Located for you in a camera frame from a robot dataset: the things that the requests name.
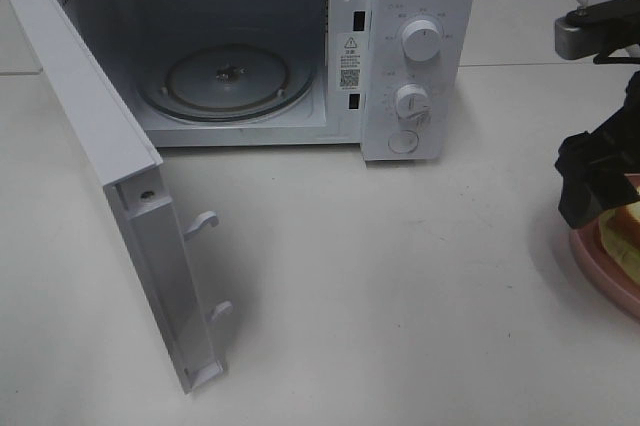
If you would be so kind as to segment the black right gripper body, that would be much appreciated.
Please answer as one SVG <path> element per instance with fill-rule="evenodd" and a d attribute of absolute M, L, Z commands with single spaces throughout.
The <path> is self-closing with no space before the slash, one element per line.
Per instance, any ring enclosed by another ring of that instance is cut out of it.
<path fill-rule="evenodd" d="M 639 72 L 625 88 L 622 106 L 592 131 L 563 140 L 556 170 L 564 179 L 584 181 L 595 174 L 639 172 Z"/>

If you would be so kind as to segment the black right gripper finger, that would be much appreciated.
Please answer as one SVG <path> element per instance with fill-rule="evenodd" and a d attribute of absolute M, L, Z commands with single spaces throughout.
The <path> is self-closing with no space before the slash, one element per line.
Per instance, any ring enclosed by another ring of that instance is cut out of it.
<path fill-rule="evenodd" d="M 571 229 L 579 229 L 605 211 L 638 200 L 636 187 L 624 174 L 595 171 L 583 178 L 563 178 L 558 210 Z"/>

